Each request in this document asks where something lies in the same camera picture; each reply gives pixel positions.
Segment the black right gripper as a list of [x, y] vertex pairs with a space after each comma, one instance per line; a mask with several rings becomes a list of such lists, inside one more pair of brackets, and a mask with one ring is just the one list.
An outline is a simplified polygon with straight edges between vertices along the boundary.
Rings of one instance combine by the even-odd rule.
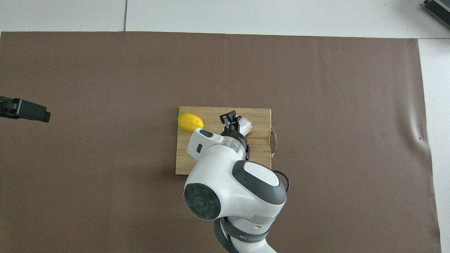
[[249, 160], [250, 158], [250, 146], [246, 136], [242, 135], [240, 130], [241, 116], [238, 116], [236, 111], [230, 111], [228, 113], [220, 115], [220, 121], [224, 124], [224, 130], [222, 136], [228, 146], [236, 151], [242, 160]]

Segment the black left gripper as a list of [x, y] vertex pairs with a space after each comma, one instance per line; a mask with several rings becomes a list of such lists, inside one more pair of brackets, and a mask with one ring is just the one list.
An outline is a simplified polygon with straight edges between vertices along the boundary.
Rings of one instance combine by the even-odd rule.
[[47, 107], [23, 99], [0, 97], [0, 116], [5, 118], [23, 118], [33, 121], [49, 122], [51, 113]]

